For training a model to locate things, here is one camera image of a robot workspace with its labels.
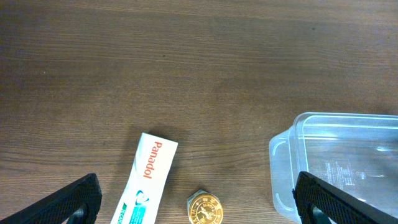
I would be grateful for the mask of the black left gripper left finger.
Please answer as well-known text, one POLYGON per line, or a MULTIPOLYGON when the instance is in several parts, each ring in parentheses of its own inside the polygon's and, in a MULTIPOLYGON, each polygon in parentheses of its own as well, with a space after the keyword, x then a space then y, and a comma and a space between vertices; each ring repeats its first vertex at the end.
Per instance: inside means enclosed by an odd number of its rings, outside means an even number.
POLYGON ((1 220, 1 223, 94 223, 101 200, 97 175, 90 173, 1 220))

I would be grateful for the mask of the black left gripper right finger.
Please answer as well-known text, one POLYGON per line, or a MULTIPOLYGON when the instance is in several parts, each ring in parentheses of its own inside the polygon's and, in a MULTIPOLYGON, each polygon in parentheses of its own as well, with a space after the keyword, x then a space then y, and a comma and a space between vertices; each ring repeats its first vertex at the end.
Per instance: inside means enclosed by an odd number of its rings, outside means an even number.
POLYGON ((358 200, 309 172, 299 173, 292 193, 302 223, 397 224, 397 218, 358 200))

